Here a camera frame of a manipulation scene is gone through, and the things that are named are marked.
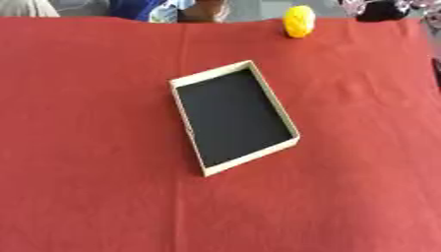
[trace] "table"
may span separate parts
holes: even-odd
[[[416,20],[1,19],[0,250],[440,251],[441,100]],[[167,80],[252,59],[302,134],[203,178]]]

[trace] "red fabric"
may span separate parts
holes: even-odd
[[[417,21],[0,20],[0,251],[441,251]],[[167,80],[254,60],[302,138],[203,178]]]

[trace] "yellow ball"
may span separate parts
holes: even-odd
[[[314,23],[314,11],[306,5],[291,7],[283,16],[284,29],[291,37],[306,37],[314,30]]]

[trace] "clothing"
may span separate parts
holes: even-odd
[[[177,10],[195,4],[195,0],[110,0],[110,16],[156,23],[177,21]]]
[[[60,17],[48,0],[0,0],[0,16]]]

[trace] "person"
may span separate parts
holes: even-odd
[[[48,0],[0,0],[0,16],[59,17]]]
[[[222,22],[227,0],[109,0],[110,16],[160,23]],[[0,16],[59,17],[49,0],[0,0]]]
[[[227,0],[109,0],[110,16],[154,23],[223,22]]]

